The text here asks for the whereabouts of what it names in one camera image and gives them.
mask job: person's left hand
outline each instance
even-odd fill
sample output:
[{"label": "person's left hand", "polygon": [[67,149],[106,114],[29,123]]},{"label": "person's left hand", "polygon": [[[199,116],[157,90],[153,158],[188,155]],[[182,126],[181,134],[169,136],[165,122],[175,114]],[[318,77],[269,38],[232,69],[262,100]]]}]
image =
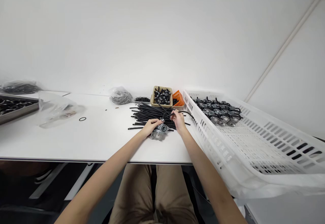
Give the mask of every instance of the person's left hand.
[{"label": "person's left hand", "polygon": [[159,119],[150,119],[145,124],[145,126],[141,129],[141,134],[143,134],[144,138],[152,133],[152,131],[156,128],[156,126],[162,124],[163,122]]}]

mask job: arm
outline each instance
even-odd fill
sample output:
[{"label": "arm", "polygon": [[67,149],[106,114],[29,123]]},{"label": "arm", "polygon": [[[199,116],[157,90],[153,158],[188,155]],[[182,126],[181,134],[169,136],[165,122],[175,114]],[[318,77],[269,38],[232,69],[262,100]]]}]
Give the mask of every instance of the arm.
[{"label": "arm", "polygon": [[174,114],[171,119],[175,122],[177,132],[184,141],[219,223],[246,223],[217,170],[185,127],[183,114],[178,113],[178,110],[174,110]]},{"label": "arm", "polygon": [[162,121],[158,119],[149,120],[140,132],[113,154],[79,190],[55,224],[87,223],[93,208],[134,155],[142,141],[161,123]]}]

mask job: white plastic crate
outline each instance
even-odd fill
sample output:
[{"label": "white plastic crate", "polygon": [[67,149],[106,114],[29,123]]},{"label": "white plastic crate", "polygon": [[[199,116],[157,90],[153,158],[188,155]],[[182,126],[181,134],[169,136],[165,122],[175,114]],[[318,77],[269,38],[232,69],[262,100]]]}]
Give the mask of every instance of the white plastic crate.
[{"label": "white plastic crate", "polygon": [[[233,196],[325,193],[325,143],[222,93],[186,90],[183,95],[202,149]],[[241,109],[243,119],[236,127],[215,126],[191,97],[225,100]]]}]

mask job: leg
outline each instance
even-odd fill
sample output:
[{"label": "leg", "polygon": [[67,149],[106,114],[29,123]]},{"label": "leg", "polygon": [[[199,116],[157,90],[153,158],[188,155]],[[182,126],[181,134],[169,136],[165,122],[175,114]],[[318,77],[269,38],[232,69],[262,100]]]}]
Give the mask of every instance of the leg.
[{"label": "leg", "polygon": [[127,164],[109,224],[139,224],[153,219],[151,167]]},{"label": "leg", "polygon": [[198,223],[181,166],[157,165],[156,209],[168,223]]}]

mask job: bag of metal parts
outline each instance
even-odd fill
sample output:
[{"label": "bag of metal parts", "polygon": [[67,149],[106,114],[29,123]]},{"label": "bag of metal parts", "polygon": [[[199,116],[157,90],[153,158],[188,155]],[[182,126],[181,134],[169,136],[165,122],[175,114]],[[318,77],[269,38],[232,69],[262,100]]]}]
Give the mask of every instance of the bag of metal parts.
[{"label": "bag of metal parts", "polygon": [[6,94],[34,94],[39,90],[39,86],[34,81],[12,81],[0,86],[0,91]]},{"label": "bag of metal parts", "polygon": [[52,127],[53,122],[68,119],[81,111],[74,101],[44,91],[39,92],[39,106],[38,125],[43,128]]},{"label": "bag of metal parts", "polygon": [[124,87],[114,87],[109,90],[110,100],[117,105],[132,103],[132,95]]}]

